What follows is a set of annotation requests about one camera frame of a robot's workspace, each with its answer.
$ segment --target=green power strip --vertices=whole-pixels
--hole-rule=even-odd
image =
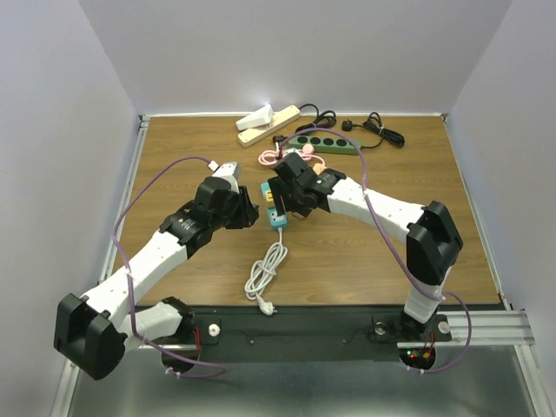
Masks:
[[[357,148],[361,147],[361,141],[352,139]],[[340,137],[320,137],[320,136],[296,136],[293,137],[288,144],[292,148],[301,149],[304,145],[310,143],[314,146],[315,153],[328,153],[328,154],[344,154],[344,155],[357,155],[357,149],[351,143]]]

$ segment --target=screw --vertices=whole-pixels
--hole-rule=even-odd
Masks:
[[[438,329],[442,334],[450,333],[450,325],[447,323],[447,321],[441,321],[440,323],[438,323]]]
[[[216,337],[218,334],[220,334],[220,326],[214,323],[211,324],[210,326],[208,326],[208,334],[210,334],[212,337]]]
[[[377,321],[377,323],[374,325],[374,332],[377,333],[377,335],[379,336],[383,336],[384,334],[386,334],[386,326],[384,326],[384,323]]]

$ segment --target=wooden surface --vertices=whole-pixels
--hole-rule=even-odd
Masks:
[[[237,140],[238,117],[161,117],[151,119],[133,194],[161,168],[178,157],[202,155],[218,162],[238,161],[240,184],[251,200],[265,205],[261,182],[274,171],[263,168],[257,156],[270,149],[270,138],[249,148]],[[362,122],[364,118],[352,118]],[[294,127],[280,133],[291,134]],[[341,126],[340,118],[337,128]],[[471,209],[452,150],[439,117],[385,117],[390,129],[405,135],[407,144],[396,149],[383,143],[365,151],[368,187],[394,198],[428,204],[444,202],[463,237],[464,248],[446,285],[467,302],[498,302]],[[350,133],[364,144],[377,136],[362,129]],[[361,181],[357,156],[324,154],[328,166]],[[132,208],[125,221],[122,244],[133,255],[158,225],[185,202],[210,172],[202,162],[183,162],[172,168]],[[264,294],[274,304],[402,304],[408,282],[387,251],[375,228],[341,215],[316,210],[305,220],[291,217],[285,230],[288,257]],[[261,259],[277,233],[264,211],[252,228],[219,230],[213,241],[161,280],[141,301],[153,304],[173,295],[189,304],[251,304],[243,293],[254,261]],[[405,259],[405,248],[396,245]]]

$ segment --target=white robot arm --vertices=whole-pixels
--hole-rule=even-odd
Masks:
[[[307,216],[313,209],[348,215],[375,225],[365,196],[372,202],[381,226],[407,246],[407,268],[414,278],[404,306],[405,324],[424,333],[442,300],[447,275],[463,247],[463,241],[446,206],[402,202],[366,190],[333,169],[314,172],[297,154],[282,158],[268,180],[278,215],[294,212]]]
[[[237,183],[240,167],[227,162],[205,178],[195,199],[169,215],[147,244],[110,278],[81,297],[69,294],[58,305],[54,346],[98,380],[109,374],[125,352],[141,344],[133,336],[129,316],[128,274],[135,302],[168,272],[210,242],[219,228],[248,228],[258,208]],[[136,314],[139,334],[157,339],[192,326],[192,310],[174,297]]]

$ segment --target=coiled white cord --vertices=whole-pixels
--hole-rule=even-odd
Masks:
[[[259,304],[259,309],[266,315],[272,315],[277,311],[272,302],[264,301],[262,293],[276,276],[278,265],[280,265],[288,254],[288,248],[282,244],[282,233],[282,228],[278,228],[280,240],[270,245],[264,258],[253,264],[251,276],[244,287],[245,296],[250,300],[256,300]]]

